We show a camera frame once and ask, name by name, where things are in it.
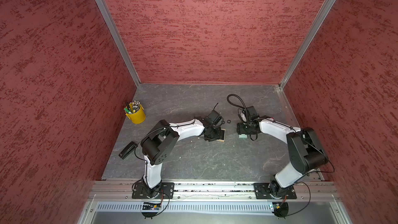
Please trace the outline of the pale green lift-off lid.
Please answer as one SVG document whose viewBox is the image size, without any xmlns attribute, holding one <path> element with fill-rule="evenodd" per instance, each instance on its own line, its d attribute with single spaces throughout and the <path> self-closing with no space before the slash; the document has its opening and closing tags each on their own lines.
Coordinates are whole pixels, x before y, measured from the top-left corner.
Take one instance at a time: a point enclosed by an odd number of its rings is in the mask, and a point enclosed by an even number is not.
<svg viewBox="0 0 398 224">
<path fill-rule="evenodd" d="M 238 138 L 239 138 L 239 139 L 247 139 L 248 136 L 247 136 L 246 134 L 240 134 L 240 135 L 238 136 Z"/>
</svg>

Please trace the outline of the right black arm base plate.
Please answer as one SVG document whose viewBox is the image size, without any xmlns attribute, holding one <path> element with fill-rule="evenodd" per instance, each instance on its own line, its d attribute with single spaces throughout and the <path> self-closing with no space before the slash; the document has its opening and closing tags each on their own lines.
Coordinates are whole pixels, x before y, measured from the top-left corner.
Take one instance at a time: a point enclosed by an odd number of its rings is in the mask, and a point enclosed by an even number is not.
<svg viewBox="0 0 398 224">
<path fill-rule="evenodd" d="M 293 186 L 282 188 L 275 181 L 271 183 L 254 183 L 253 187 L 258 200 L 297 199 Z"/>
</svg>

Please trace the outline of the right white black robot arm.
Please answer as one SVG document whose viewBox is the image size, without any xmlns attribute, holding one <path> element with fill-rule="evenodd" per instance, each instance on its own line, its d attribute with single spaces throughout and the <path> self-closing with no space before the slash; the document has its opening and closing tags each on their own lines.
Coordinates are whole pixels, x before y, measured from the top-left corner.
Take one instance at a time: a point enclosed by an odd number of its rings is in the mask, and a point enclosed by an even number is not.
<svg viewBox="0 0 398 224">
<path fill-rule="evenodd" d="M 301 178 L 330 162 L 312 128 L 301 129 L 280 123 L 273 118 L 259 118 L 252 122 L 238 123 L 237 133 L 250 138 L 257 138 L 260 133 L 268 134 L 287 144 L 289 163 L 272 177 L 264 191 L 273 199 L 287 197 L 293 190 L 293 185 Z"/>
</svg>

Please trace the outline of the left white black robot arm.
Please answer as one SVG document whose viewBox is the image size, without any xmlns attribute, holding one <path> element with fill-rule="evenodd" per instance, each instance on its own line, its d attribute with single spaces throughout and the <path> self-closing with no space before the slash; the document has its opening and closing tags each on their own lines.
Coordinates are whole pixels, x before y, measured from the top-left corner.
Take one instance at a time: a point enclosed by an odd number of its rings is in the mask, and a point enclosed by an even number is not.
<svg viewBox="0 0 398 224">
<path fill-rule="evenodd" d="M 131 141 L 126 145 L 119 154 L 121 159 L 136 153 L 140 146 L 144 155 L 140 159 L 145 163 L 143 177 L 132 186 L 132 199 L 172 199 L 175 184 L 162 181 L 163 162 L 171 155 L 178 141 L 195 136 L 208 142 L 221 140 L 224 137 L 223 124 L 222 117 L 194 118 L 183 123 L 161 120 L 139 143 Z"/>
</svg>

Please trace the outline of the orange black box base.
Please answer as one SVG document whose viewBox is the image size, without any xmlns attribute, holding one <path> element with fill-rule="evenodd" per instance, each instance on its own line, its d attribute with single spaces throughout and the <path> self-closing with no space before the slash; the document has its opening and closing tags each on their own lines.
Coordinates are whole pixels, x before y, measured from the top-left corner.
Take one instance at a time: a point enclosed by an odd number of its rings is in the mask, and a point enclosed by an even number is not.
<svg viewBox="0 0 398 224">
<path fill-rule="evenodd" d="M 224 142 L 225 141 L 225 135 L 226 135 L 226 130 L 225 129 L 221 129 L 220 136 L 217 139 L 217 141 Z"/>
</svg>

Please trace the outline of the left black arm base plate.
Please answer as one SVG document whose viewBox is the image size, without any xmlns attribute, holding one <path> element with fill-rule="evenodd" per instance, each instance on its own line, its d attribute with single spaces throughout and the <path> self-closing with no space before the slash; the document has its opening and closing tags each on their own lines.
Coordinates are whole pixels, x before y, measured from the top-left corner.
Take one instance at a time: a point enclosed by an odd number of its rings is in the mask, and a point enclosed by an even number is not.
<svg viewBox="0 0 398 224">
<path fill-rule="evenodd" d="M 132 185 L 132 199 L 172 199 L 174 188 L 174 183 L 160 182 L 151 189 L 142 180 L 139 180 Z"/>
</svg>

